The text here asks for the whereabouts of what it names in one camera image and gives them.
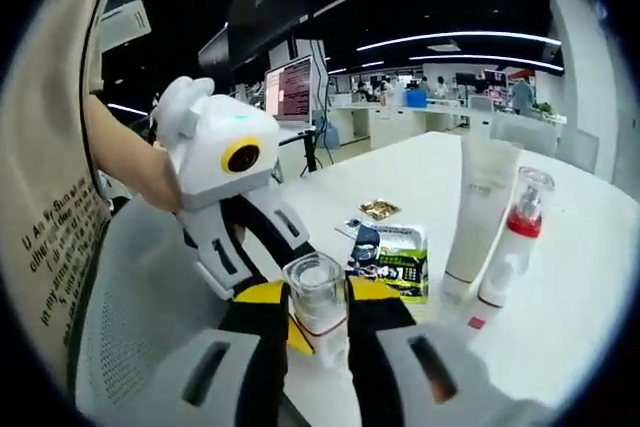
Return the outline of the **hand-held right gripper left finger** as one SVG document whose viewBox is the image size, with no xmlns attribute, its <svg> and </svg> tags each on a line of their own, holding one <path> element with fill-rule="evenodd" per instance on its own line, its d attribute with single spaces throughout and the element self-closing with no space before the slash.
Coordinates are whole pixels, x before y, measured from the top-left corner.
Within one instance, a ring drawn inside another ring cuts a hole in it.
<svg viewBox="0 0 640 427">
<path fill-rule="evenodd" d="M 275 426 L 287 373 L 289 287 L 249 287 L 158 367 L 136 426 Z"/>
</svg>

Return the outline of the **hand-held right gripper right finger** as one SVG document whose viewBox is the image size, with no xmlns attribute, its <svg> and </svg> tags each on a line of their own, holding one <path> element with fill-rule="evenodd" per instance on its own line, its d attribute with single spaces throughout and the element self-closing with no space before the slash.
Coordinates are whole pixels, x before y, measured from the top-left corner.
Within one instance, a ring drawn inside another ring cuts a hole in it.
<svg viewBox="0 0 640 427">
<path fill-rule="evenodd" d="M 446 329 L 417 322 L 391 287 L 350 275 L 348 365 L 365 426 L 549 426 L 555 412 L 514 399 Z"/>
</svg>

